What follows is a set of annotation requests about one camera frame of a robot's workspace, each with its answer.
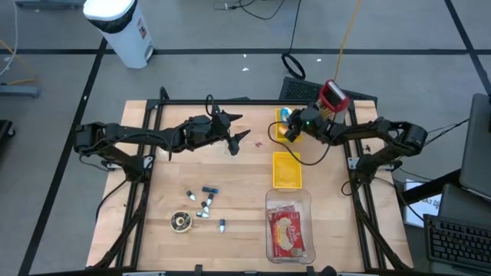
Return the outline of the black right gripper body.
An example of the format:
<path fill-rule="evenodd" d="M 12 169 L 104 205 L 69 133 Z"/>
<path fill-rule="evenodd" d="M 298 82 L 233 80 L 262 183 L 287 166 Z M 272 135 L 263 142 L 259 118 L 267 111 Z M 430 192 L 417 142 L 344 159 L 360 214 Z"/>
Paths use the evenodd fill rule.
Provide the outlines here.
<path fill-rule="evenodd" d="M 296 128 L 301 132 L 308 134 L 321 143 L 328 142 L 328 131 L 326 130 L 327 122 L 321 118 L 319 111 L 313 106 L 307 106 L 302 109 L 300 115 L 301 121 L 298 123 L 288 123 L 288 128 Z"/>

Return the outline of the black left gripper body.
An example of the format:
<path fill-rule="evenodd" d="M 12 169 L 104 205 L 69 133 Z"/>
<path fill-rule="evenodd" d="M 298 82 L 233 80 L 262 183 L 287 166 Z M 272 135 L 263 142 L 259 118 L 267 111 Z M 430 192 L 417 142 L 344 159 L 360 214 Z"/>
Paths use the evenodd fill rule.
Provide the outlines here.
<path fill-rule="evenodd" d="M 231 123 L 226 122 L 224 112 L 217 104 L 213 104 L 207 116 L 190 117 L 184 130 L 186 148 L 193 151 L 225 140 L 228 143 L 230 154 L 237 155 L 239 143 L 235 142 L 234 136 L 230 135 Z"/>

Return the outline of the chocolate frosted toy donut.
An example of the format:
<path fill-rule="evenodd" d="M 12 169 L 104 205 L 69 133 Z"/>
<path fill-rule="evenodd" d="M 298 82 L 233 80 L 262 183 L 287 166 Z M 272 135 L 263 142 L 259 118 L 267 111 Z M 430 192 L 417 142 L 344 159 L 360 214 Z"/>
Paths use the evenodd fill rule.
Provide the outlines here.
<path fill-rule="evenodd" d="M 170 219 L 170 226 L 176 233 L 188 232 L 193 225 L 193 217 L 185 211 L 174 213 Z"/>

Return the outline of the black perforated panel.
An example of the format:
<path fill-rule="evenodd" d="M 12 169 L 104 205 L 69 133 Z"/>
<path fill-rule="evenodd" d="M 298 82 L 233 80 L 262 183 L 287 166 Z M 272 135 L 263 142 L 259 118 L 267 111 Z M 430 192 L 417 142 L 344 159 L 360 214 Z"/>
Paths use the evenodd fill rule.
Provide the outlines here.
<path fill-rule="evenodd" d="M 293 77 L 284 77 L 282 89 L 279 94 L 280 100 L 316 100 L 318 93 L 323 87 L 322 84 L 316 84 L 305 80 L 295 79 Z M 352 100 L 371 100 L 377 105 L 377 98 L 367 94 L 360 94 L 351 90 L 343 89 L 343 92 Z"/>

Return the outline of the red metal box grater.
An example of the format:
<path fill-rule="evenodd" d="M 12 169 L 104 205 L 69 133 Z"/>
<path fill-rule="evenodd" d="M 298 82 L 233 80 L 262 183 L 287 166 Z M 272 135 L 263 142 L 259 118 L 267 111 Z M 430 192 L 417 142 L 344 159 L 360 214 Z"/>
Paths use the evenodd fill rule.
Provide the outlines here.
<path fill-rule="evenodd" d="M 316 106 L 322 119 L 344 123 L 350 102 L 350 98 L 341 88 L 329 79 L 318 93 Z"/>

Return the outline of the clear plastic container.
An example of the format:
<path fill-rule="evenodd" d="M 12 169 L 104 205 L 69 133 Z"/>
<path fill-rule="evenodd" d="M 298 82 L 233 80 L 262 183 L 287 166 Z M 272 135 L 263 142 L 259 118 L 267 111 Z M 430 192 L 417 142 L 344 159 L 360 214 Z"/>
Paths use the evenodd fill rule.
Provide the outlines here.
<path fill-rule="evenodd" d="M 297 258 L 274 258 L 272 250 L 272 230 L 268 221 L 266 210 L 275 207 L 293 205 L 296 212 L 300 212 L 302 238 L 305 253 Z M 265 196 L 265 226 L 266 226 L 266 256 L 267 259 L 276 264 L 297 263 L 308 265 L 316 259 L 314 247 L 312 219 L 311 219 L 311 195 L 303 189 L 272 189 Z"/>

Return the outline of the white trash bin black liner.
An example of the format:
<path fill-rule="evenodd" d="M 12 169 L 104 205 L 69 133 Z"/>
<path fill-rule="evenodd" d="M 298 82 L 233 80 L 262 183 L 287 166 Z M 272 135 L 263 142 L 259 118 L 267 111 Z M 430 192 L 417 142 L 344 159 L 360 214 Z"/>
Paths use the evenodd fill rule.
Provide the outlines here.
<path fill-rule="evenodd" d="M 126 67 L 148 65 L 154 47 L 138 0 L 86 0 L 83 14 Z"/>

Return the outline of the white paper sheet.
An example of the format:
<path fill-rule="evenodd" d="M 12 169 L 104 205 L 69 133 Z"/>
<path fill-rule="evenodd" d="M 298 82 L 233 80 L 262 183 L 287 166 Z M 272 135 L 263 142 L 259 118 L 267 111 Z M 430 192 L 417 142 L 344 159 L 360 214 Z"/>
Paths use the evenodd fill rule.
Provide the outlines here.
<path fill-rule="evenodd" d="M 423 228 L 423 216 L 438 215 L 442 195 L 431 196 L 404 207 L 404 224 Z"/>

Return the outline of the large grey laptop lid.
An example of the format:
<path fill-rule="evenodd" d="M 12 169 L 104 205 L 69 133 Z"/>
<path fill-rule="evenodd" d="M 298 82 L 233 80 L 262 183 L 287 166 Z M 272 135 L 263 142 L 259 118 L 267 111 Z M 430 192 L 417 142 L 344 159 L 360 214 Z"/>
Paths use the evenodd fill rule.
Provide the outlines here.
<path fill-rule="evenodd" d="M 488 95 L 473 95 L 460 184 L 491 201 L 491 97 Z"/>

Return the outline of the black computer keyboard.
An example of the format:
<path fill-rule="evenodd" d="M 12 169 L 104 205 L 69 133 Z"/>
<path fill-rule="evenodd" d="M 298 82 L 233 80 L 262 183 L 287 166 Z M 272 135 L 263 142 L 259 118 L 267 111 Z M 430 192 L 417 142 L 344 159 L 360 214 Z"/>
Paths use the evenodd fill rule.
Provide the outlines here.
<path fill-rule="evenodd" d="M 425 214 L 427 258 L 491 276 L 491 225 Z"/>

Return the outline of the grey power strip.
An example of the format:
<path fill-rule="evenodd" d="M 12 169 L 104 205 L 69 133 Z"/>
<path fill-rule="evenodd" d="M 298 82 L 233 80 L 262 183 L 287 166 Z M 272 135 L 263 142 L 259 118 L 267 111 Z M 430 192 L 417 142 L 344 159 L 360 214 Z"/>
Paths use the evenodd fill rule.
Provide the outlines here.
<path fill-rule="evenodd" d="M 17 86 L 0 84 L 0 96 L 24 96 L 37 98 L 41 91 L 33 86 Z"/>

